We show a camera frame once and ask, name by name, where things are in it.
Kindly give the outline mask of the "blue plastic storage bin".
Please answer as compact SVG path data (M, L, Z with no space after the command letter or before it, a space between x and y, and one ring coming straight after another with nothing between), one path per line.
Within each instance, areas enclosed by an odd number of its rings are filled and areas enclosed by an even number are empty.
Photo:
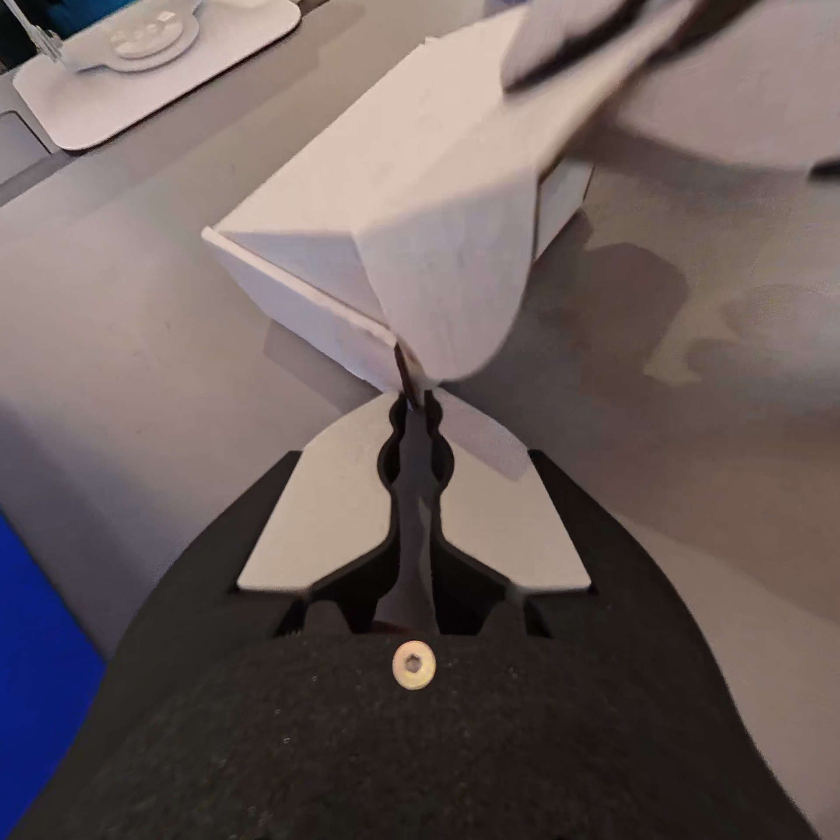
M88 714L106 661L1 517L1 838L45 788Z

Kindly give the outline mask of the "white cardboard mailer box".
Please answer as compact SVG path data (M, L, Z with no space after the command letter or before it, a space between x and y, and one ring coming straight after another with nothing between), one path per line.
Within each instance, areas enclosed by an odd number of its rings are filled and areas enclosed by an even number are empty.
M568 149L683 27L639 15L533 87L501 63L524 6L429 38L233 211L205 227L268 318L380 392L457 382L498 353L532 265L579 211L592 164Z

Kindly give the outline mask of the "wooden document stand white base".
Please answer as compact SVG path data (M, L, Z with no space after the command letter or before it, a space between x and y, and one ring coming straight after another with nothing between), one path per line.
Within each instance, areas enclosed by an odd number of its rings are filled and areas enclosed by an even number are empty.
M103 144L288 36L298 2L3 2L2 69L47 144Z

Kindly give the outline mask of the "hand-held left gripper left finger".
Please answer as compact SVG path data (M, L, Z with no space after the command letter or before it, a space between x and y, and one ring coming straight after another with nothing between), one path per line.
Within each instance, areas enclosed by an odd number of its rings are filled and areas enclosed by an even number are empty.
M383 549L399 517L403 394L386 392L305 445L237 579L244 592L314 595Z

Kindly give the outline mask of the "grey closed laptop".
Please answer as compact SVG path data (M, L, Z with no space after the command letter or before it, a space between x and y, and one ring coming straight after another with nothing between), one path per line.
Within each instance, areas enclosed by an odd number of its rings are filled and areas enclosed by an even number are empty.
M51 155L36 133L15 111L1 114L1 186Z

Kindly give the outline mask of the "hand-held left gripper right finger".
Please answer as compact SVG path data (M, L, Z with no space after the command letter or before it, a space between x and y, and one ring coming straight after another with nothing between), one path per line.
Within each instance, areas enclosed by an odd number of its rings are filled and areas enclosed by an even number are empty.
M427 393L426 415L444 547L518 595L587 591L592 579L528 447L442 388Z

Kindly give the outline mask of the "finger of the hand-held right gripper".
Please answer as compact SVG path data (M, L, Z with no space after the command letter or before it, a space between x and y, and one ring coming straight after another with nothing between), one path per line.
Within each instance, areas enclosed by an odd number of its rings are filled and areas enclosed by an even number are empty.
M622 130L720 165L807 173L838 163L838 2L759 2L658 65Z
M500 63L504 92L522 91L625 34L649 1L533 1Z

